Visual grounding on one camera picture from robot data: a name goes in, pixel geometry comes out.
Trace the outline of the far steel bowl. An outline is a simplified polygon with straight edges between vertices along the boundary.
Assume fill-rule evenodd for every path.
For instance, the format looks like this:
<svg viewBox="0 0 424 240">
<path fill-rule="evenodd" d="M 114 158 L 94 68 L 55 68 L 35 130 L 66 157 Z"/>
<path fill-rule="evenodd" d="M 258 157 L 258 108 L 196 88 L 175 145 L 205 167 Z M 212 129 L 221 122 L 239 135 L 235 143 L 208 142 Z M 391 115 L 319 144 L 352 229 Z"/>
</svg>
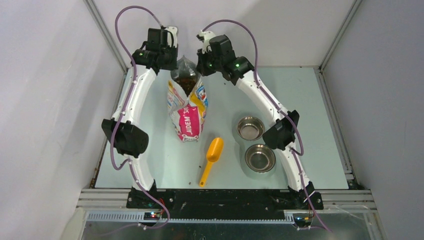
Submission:
<svg viewBox="0 0 424 240">
<path fill-rule="evenodd" d="M 246 116 L 241 118 L 236 126 L 238 135 L 247 141 L 256 141 L 260 139 L 265 132 L 263 122 L 254 116 Z"/>
</svg>

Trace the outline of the circuit board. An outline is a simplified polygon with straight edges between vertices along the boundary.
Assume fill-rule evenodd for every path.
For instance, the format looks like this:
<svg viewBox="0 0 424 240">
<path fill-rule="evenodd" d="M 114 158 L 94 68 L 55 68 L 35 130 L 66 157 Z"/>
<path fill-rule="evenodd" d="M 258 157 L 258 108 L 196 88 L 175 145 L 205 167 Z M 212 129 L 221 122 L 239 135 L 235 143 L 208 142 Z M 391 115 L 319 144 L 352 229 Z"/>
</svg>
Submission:
<svg viewBox="0 0 424 240">
<path fill-rule="evenodd" d="M 313 221 L 313 217 L 294 217 L 293 226 L 299 230 L 310 229 Z"/>
<path fill-rule="evenodd" d="M 144 221 L 159 221 L 161 219 L 162 215 L 160 212 L 145 212 L 143 215 Z"/>
</svg>

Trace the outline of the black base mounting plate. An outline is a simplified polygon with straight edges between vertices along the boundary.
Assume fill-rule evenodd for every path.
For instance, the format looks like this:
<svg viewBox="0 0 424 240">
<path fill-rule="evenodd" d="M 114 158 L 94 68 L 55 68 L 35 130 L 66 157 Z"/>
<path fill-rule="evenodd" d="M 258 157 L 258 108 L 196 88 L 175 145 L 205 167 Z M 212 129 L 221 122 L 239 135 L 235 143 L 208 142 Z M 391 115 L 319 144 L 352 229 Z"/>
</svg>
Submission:
<svg viewBox="0 0 424 240">
<path fill-rule="evenodd" d="M 126 202 L 128 209 L 166 207 L 172 219 L 181 220 L 285 220 L 285 210 L 316 210 L 324 204 L 319 192 L 307 200 L 304 192 L 279 189 L 167 189 L 149 191 L 158 202 L 131 188 Z"/>
</svg>

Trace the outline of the colourful pet food bag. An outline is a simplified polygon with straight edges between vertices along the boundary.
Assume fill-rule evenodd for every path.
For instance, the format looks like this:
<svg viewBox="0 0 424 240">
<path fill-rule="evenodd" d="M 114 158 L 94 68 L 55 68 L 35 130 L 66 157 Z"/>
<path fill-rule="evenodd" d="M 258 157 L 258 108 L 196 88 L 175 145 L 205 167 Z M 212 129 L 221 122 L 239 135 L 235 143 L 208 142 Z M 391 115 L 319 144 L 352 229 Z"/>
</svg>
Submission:
<svg viewBox="0 0 424 240">
<path fill-rule="evenodd" d="M 167 113 L 178 138 L 184 142 L 197 142 L 203 132 L 209 106 L 206 89 L 196 64 L 183 56 L 177 60 L 177 69 L 170 72 L 167 88 Z M 196 78 L 197 83 L 186 96 L 178 84 L 179 78 Z"/>
</svg>

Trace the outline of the near steel bowl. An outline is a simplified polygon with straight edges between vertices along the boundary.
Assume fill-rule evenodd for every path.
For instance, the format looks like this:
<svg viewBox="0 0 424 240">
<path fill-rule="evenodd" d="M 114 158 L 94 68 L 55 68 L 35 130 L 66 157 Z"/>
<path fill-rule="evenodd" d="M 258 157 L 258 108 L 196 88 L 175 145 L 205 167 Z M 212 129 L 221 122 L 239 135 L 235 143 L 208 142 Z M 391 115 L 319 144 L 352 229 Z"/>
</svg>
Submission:
<svg viewBox="0 0 424 240">
<path fill-rule="evenodd" d="M 244 155 L 247 167 L 258 174 L 265 174 L 274 169 L 276 156 L 273 150 L 265 144 L 250 146 Z"/>
</svg>

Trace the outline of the left circuit board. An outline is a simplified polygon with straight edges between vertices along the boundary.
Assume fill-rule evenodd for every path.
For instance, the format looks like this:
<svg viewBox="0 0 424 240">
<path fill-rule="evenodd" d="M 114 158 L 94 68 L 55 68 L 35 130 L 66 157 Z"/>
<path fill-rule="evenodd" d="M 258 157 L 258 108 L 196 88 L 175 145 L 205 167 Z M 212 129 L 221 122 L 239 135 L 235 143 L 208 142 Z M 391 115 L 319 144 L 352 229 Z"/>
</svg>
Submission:
<svg viewBox="0 0 424 240">
<path fill-rule="evenodd" d="M 143 215 L 144 221 L 159 221 L 161 219 L 162 215 L 160 212 L 145 212 Z"/>
</svg>

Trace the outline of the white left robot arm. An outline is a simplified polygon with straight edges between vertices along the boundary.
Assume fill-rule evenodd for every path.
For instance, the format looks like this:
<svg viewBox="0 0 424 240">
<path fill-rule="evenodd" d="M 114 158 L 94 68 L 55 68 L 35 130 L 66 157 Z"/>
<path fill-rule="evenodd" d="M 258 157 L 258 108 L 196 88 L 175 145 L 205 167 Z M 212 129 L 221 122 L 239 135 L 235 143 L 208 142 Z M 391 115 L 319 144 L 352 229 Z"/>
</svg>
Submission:
<svg viewBox="0 0 424 240">
<path fill-rule="evenodd" d="M 153 208 L 158 194 L 152 190 L 152 176 L 145 151 L 149 135 L 141 128 L 141 113 L 149 90 L 161 70 L 177 68 L 178 28 L 162 26 L 149 28 L 147 40 L 134 52 L 127 51 L 131 67 L 126 76 L 127 86 L 117 109 L 101 128 L 109 141 L 112 166 L 116 170 L 129 165 L 134 188 L 142 191 L 138 201 L 145 208 Z"/>
</svg>

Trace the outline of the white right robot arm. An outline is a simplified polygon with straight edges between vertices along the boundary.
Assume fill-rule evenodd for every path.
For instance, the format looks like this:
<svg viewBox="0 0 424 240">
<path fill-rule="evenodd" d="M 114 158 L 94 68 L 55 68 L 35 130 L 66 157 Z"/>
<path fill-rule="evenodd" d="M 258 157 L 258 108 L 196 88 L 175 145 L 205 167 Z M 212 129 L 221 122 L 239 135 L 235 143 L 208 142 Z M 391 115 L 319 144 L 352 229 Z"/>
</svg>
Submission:
<svg viewBox="0 0 424 240">
<path fill-rule="evenodd" d="M 269 127 L 262 134 L 262 139 L 280 157 L 288 187 L 295 191 L 290 196 L 291 204 L 297 209 L 304 209 L 316 190 L 300 161 L 304 145 L 298 130 L 299 113 L 288 110 L 277 100 L 260 79 L 253 64 L 244 56 L 236 56 L 226 35 L 201 31 L 196 37 L 202 43 L 197 51 L 197 71 L 202 76 L 221 73 L 265 115 L 263 122 Z"/>
</svg>

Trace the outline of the yellow plastic scoop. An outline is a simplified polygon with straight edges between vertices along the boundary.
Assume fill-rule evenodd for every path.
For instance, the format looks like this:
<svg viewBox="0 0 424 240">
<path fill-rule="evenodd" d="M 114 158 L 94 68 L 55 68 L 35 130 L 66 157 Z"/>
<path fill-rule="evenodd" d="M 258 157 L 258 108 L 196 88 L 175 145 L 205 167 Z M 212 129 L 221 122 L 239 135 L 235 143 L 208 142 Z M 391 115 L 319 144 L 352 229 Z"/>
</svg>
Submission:
<svg viewBox="0 0 424 240">
<path fill-rule="evenodd" d="M 216 163 L 220 159 L 223 148 L 224 148 L 224 140 L 221 137 L 214 138 L 212 142 L 210 143 L 209 148 L 206 152 L 206 156 L 205 156 L 206 165 L 199 181 L 199 186 L 201 188 L 206 186 L 211 169 L 214 163 Z"/>
</svg>

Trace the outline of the steel bowl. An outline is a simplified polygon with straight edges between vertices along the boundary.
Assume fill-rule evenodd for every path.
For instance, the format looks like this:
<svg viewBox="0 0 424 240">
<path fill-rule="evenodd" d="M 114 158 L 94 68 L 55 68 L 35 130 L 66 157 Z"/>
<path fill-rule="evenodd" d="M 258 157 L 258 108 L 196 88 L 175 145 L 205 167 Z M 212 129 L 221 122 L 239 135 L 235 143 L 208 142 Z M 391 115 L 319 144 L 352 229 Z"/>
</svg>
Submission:
<svg viewBox="0 0 424 240">
<path fill-rule="evenodd" d="M 265 174 L 274 169 L 276 156 L 273 150 L 265 144 L 250 146 L 244 155 L 247 167 L 258 174 Z"/>
<path fill-rule="evenodd" d="M 246 116 L 241 118 L 236 126 L 238 135 L 247 141 L 256 141 L 260 139 L 265 132 L 263 122 L 254 116 Z"/>
</svg>

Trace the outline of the right circuit board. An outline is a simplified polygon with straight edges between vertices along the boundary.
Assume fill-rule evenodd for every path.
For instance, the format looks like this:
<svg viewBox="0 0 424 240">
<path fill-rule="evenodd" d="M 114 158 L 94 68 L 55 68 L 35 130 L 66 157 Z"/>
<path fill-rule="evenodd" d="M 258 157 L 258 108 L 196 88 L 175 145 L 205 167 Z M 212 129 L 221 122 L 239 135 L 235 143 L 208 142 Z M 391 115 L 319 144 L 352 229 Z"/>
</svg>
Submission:
<svg viewBox="0 0 424 240">
<path fill-rule="evenodd" d="M 313 221 L 313 217 L 294 217 L 293 226 L 299 230 L 310 229 Z"/>
</svg>

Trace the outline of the aluminium frame rail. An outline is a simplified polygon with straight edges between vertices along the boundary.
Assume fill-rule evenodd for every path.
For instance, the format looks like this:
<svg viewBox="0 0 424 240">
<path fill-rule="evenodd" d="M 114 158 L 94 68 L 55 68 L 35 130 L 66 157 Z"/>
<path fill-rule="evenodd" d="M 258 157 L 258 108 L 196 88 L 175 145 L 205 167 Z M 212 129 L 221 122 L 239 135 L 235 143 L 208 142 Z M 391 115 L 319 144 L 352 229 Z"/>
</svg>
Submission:
<svg viewBox="0 0 424 240">
<path fill-rule="evenodd" d="M 171 223 L 218 223 L 218 224 L 292 224 L 294 217 L 312 217 L 313 220 L 330 214 L 350 217 L 367 217 L 377 212 L 374 198 L 369 190 L 318 190 L 323 200 L 323 209 L 316 210 L 309 204 L 308 210 L 285 210 L 284 220 L 196 220 L 173 219 L 169 210 L 129 209 L 126 207 L 130 189 L 84 189 L 79 195 L 77 206 L 87 211 L 90 221 L 156 223 L 169 220 Z M 157 221 L 145 221 L 145 212 L 161 213 Z"/>
</svg>

